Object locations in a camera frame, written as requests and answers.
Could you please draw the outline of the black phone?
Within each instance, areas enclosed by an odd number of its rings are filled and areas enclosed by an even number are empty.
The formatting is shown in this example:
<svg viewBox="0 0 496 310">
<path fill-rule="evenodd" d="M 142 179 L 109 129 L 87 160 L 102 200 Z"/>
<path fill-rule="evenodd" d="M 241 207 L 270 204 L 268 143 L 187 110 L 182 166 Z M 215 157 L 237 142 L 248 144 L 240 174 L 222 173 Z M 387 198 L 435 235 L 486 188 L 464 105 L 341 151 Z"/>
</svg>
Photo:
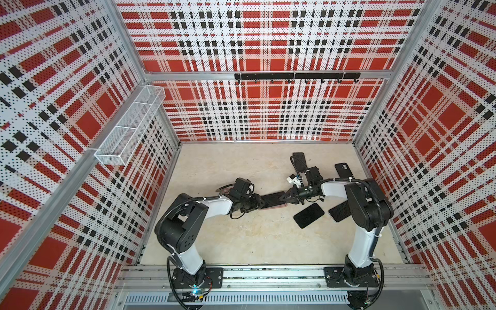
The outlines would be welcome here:
<svg viewBox="0 0 496 310">
<path fill-rule="evenodd" d="M 301 212 L 295 214 L 293 216 L 293 219 L 299 228 L 305 229 L 307 226 L 323 217 L 324 214 L 325 212 L 320 207 L 320 205 L 317 203 L 313 203 L 309 207 L 303 209 Z"/>
<path fill-rule="evenodd" d="M 291 155 L 290 160 L 298 173 L 305 172 L 307 170 L 306 157 L 303 152 L 294 152 Z"/>
<path fill-rule="evenodd" d="M 263 202 L 261 208 L 264 209 L 267 206 L 286 204 L 285 201 L 281 200 L 281 197 L 283 197 L 284 194 L 285 192 L 281 191 L 261 196 L 261 201 Z"/>
</svg>

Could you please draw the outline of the pink case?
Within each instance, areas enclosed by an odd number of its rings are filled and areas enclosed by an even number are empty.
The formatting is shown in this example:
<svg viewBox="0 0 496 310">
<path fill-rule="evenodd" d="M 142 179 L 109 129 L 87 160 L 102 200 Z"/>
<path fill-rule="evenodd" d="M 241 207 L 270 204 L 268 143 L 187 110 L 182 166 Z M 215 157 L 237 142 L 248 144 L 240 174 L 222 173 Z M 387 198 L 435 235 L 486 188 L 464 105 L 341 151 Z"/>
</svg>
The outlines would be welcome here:
<svg viewBox="0 0 496 310">
<path fill-rule="evenodd" d="M 280 204 L 280 205 L 274 205 L 274 206 L 267 206 L 264 208 L 264 210 L 275 210 L 275 209 L 281 209 L 287 207 L 288 204 Z"/>
</svg>

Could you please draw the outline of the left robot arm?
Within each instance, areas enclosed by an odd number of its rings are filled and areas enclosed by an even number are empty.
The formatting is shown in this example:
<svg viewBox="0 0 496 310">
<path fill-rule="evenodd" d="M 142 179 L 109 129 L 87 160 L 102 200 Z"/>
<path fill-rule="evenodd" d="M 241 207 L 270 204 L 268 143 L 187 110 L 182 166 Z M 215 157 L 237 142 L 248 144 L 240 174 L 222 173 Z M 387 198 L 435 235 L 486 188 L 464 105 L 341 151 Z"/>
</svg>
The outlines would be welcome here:
<svg viewBox="0 0 496 310">
<path fill-rule="evenodd" d="M 205 260 L 195 244 L 206 219 L 232 218 L 238 211 L 245 214 L 266 205 L 262 196 L 254 192 L 254 184 L 244 178 L 217 188 L 214 196 L 178 195 L 154 227 L 158 243 L 169 252 L 167 264 L 174 266 L 170 282 L 176 276 L 198 288 L 207 279 Z"/>
</svg>

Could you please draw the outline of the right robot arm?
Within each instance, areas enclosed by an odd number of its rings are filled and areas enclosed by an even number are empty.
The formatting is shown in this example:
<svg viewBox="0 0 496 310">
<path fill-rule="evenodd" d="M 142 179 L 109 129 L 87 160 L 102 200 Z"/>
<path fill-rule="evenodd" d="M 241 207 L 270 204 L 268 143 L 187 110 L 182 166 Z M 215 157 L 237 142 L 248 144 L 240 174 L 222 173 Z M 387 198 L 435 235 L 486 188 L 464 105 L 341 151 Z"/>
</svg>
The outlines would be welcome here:
<svg viewBox="0 0 496 310">
<path fill-rule="evenodd" d="M 303 204 L 312 198 L 342 198 L 344 201 L 331 209 L 331 217 L 339 222 L 351 217 L 356 225 L 353 245 L 345 256 L 344 267 L 329 275 L 330 287 L 358 288 L 379 286 L 374 270 L 378 259 L 374 251 L 383 228 L 393 218 L 393 208 L 373 178 L 356 179 L 346 163 L 335 165 L 338 178 L 324 179 L 317 167 L 304 171 L 307 185 L 291 177 L 293 187 L 280 198 L 288 204 Z"/>
</svg>

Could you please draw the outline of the black textured phone case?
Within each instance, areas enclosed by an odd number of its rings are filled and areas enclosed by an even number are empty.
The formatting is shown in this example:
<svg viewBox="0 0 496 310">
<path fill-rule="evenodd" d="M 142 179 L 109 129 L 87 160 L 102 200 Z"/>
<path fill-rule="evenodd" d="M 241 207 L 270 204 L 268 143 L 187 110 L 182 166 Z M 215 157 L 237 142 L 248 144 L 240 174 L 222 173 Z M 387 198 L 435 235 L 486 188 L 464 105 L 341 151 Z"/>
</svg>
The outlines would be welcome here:
<svg viewBox="0 0 496 310">
<path fill-rule="evenodd" d="M 329 215 L 334 219 L 335 222 L 342 222 L 349 216 L 351 216 L 350 205 L 348 201 L 344 201 L 341 204 L 331 208 L 328 211 Z"/>
</svg>

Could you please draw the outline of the black phone case far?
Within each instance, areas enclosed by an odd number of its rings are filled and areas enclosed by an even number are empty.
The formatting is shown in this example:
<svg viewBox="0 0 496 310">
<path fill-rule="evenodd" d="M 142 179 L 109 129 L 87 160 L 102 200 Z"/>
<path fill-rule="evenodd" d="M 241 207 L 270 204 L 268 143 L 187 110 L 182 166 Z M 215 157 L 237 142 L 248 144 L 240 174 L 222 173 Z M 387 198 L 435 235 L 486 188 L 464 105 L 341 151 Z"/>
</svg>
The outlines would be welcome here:
<svg viewBox="0 0 496 310">
<path fill-rule="evenodd" d="M 335 164 L 335 169 L 340 178 L 354 178 L 354 175 L 347 163 Z"/>
</svg>

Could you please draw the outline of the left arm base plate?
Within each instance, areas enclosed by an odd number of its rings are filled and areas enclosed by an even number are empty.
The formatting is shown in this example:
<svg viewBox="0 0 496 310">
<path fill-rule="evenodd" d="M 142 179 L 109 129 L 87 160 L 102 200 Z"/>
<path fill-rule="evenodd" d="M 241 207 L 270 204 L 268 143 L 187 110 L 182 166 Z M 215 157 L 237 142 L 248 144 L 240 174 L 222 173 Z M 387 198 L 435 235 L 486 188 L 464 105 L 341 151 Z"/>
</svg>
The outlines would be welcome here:
<svg viewBox="0 0 496 310">
<path fill-rule="evenodd" d="M 182 269 L 175 269 L 172 274 L 175 289 L 218 289 L 222 287 L 224 269 L 221 267 L 206 267 L 195 275 L 190 275 Z"/>
</svg>

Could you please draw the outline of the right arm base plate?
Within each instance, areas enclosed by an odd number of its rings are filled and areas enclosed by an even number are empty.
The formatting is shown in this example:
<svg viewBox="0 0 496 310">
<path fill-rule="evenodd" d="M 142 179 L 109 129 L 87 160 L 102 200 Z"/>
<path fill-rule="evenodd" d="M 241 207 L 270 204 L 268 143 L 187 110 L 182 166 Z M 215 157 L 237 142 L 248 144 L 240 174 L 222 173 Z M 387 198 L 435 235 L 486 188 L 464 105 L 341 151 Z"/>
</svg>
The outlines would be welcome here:
<svg viewBox="0 0 496 310">
<path fill-rule="evenodd" d="M 373 265 L 355 268 L 352 265 L 325 267 L 324 278 L 329 288 L 377 288 L 379 281 Z"/>
</svg>

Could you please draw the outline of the black hook rail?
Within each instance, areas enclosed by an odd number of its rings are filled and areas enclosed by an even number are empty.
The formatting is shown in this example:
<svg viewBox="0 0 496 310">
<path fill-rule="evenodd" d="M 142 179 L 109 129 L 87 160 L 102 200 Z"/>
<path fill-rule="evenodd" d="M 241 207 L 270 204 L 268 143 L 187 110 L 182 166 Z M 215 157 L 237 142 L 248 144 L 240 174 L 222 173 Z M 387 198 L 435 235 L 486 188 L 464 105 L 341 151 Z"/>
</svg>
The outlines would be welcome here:
<svg viewBox="0 0 496 310">
<path fill-rule="evenodd" d="M 361 77 L 360 72 L 328 72 L 328 73 L 239 73 L 234 74 L 236 81 L 262 81 L 262 80 L 352 80 L 356 81 Z"/>
</svg>

